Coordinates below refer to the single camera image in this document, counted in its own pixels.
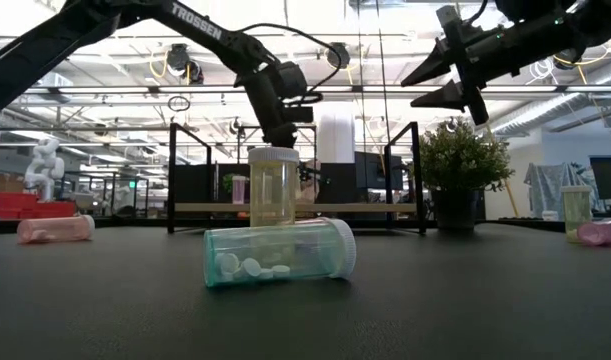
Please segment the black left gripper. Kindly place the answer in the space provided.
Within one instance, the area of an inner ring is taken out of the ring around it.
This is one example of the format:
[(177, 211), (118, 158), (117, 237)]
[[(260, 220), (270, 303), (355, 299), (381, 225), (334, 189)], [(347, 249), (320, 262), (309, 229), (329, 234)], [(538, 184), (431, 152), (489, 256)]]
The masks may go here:
[(283, 103), (270, 77), (265, 73), (248, 74), (243, 87), (263, 132), (263, 141), (272, 147), (293, 148), (296, 127), (284, 119)]

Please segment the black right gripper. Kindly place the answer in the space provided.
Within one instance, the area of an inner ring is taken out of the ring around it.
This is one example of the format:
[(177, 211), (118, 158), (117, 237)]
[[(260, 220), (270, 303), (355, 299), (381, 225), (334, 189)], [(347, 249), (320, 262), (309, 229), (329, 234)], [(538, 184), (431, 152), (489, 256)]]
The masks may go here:
[(476, 124), (489, 119), (481, 90), (488, 81), (507, 73), (515, 75), (536, 60), (529, 41), (550, 18), (548, 5), (499, 5), (497, 9), (514, 22), (512, 27), (483, 30), (473, 25), (475, 16), (464, 20), (452, 6), (437, 11), (444, 38), (436, 38), (428, 57), (401, 84), (420, 84), (449, 73), (452, 66), (460, 80), (412, 100), (411, 107), (469, 110)]

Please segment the yellow pill bottle white cap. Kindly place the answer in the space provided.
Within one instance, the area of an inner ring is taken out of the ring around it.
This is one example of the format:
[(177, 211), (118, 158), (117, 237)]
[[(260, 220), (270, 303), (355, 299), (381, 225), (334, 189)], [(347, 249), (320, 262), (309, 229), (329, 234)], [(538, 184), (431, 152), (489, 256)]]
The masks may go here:
[(293, 224), (296, 212), (299, 153), (290, 148), (255, 148), (250, 166), (250, 225)]
[(580, 242), (578, 228), (592, 220), (591, 191), (591, 187), (581, 185), (561, 188), (566, 239), (571, 243)]

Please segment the teal pill bottle white cap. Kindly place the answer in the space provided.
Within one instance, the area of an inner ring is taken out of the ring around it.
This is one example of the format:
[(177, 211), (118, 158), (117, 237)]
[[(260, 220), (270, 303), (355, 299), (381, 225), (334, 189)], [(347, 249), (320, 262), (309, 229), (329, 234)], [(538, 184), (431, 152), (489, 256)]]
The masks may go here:
[(209, 288), (272, 281), (342, 278), (352, 274), (357, 246), (340, 219), (209, 230), (203, 274)]

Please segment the orange pill bottle white cap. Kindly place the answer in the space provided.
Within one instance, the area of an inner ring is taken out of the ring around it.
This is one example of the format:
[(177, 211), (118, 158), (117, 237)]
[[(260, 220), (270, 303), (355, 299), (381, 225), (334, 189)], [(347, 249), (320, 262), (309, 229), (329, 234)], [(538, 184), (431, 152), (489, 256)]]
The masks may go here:
[(17, 227), (20, 244), (42, 244), (90, 240), (95, 221), (89, 215), (26, 219)]

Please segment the long ceiling light bar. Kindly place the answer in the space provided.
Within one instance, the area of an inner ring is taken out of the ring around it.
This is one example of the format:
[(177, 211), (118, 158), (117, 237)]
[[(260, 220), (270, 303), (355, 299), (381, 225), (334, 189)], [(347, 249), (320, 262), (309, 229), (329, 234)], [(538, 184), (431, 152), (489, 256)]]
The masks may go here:
[[(378, 93), (387, 92), (394, 94), (425, 94), (439, 90), (440, 86), (412, 86), (412, 87), (397, 87), (397, 86), (321, 86), (318, 91), (324, 94), (341, 94), (341, 93)], [(228, 86), (161, 86), (161, 87), (32, 87), (24, 92), (25, 95), (43, 95), (43, 94), (145, 94), (145, 93), (242, 93), (243, 89), (233, 88)], [(493, 85), (482, 90), (485, 94), (505, 94), (505, 93), (525, 93), (525, 94), (545, 94), (545, 93), (595, 93), (606, 92), (611, 93), (611, 85), (606, 84), (590, 84), (590, 85)]]

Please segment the potted green plant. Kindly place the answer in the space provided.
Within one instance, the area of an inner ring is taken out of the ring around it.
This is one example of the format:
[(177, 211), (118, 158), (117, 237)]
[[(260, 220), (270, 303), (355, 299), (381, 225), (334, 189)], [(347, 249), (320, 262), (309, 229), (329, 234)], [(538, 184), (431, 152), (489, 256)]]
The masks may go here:
[(440, 231), (472, 233), (477, 201), (502, 191), (514, 174), (508, 145), (478, 136), (463, 120), (443, 122), (419, 138), (420, 173)]

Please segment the black partition panel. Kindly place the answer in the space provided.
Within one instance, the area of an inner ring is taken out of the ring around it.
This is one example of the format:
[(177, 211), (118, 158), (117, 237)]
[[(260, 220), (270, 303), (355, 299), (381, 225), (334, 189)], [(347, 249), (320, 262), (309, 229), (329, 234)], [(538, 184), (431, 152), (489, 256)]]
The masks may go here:
[[(221, 197), (221, 180), (226, 174), (242, 175), (247, 178), (245, 201), (249, 200), (249, 176), (248, 164), (214, 164), (211, 167), (211, 178), (213, 180), (212, 201), (215, 203), (226, 202)], [(175, 202), (176, 203), (207, 203), (208, 169), (203, 165), (176, 165), (175, 172)]]
[(352, 203), (356, 195), (354, 163), (322, 163), (322, 182), (317, 202), (323, 204)]

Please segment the black computer monitor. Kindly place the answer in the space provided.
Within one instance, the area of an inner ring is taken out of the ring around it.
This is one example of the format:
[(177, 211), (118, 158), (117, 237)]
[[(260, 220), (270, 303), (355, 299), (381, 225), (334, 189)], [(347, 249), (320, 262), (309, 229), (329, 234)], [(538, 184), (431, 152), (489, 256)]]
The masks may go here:
[[(376, 153), (355, 153), (356, 185), (358, 188), (386, 189), (384, 160)], [(390, 157), (391, 185), (393, 190), (403, 189), (402, 158), (392, 155)]]
[(611, 156), (592, 156), (590, 165), (601, 200), (611, 200)]

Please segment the grey draped cloth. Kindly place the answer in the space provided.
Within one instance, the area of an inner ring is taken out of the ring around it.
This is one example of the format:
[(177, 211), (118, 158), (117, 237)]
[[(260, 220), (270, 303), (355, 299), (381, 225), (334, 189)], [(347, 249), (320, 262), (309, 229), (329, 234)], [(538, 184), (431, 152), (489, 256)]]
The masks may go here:
[(524, 183), (529, 186), (530, 209), (540, 217), (544, 211), (556, 211), (563, 219), (561, 189), (565, 186), (589, 186), (591, 210), (604, 212), (605, 204), (598, 198), (595, 175), (590, 166), (578, 163), (536, 165), (530, 163)]

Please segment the white humanoid robot figure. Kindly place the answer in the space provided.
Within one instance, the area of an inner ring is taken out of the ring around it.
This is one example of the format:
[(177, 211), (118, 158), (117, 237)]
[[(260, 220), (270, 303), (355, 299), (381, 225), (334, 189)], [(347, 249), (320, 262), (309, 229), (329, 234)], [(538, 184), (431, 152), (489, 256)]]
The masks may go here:
[(26, 190), (36, 190), (41, 202), (51, 202), (55, 181), (65, 173), (64, 160), (57, 156), (60, 142), (57, 139), (42, 139), (32, 150), (33, 158), (24, 174)]

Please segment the red storage crates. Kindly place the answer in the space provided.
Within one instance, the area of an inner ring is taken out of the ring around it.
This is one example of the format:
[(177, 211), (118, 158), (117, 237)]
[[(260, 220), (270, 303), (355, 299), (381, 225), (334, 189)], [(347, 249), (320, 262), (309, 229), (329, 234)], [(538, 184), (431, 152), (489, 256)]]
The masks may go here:
[(0, 192), (0, 219), (71, 217), (75, 211), (71, 201), (40, 202), (35, 194)]

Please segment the wooden shelf black metal frame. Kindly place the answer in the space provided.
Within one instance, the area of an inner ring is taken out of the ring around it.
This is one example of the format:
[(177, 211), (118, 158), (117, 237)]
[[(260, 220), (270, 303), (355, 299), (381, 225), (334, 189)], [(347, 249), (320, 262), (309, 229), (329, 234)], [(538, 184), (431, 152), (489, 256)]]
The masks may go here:
[[(202, 187), (207, 201), (205, 203), (179, 203), (177, 195), (177, 165), (176, 148), (177, 133), (182, 132), (206, 148), (206, 185)], [(212, 162), (212, 147), (195, 136), (178, 123), (172, 123), (169, 128), (169, 170), (168, 196), (166, 208), (166, 229), (169, 234), (194, 229), (211, 229), (227, 227), (246, 227), (249, 222), (238, 214), (249, 214), (251, 208), (247, 204), (226, 204), (214, 201), (215, 164)], [(295, 206), (298, 213), (311, 214), (344, 214), (344, 213), (383, 213), (384, 220), (352, 220), (350, 225), (357, 228), (384, 228), (403, 232), (424, 234), (434, 224), (425, 220), (423, 203), (422, 177), (414, 177), (415, 199), (408, 203), (395, 203), (392, 188), (386, 185), (387, 199), (384, 203), (299, 203)]]

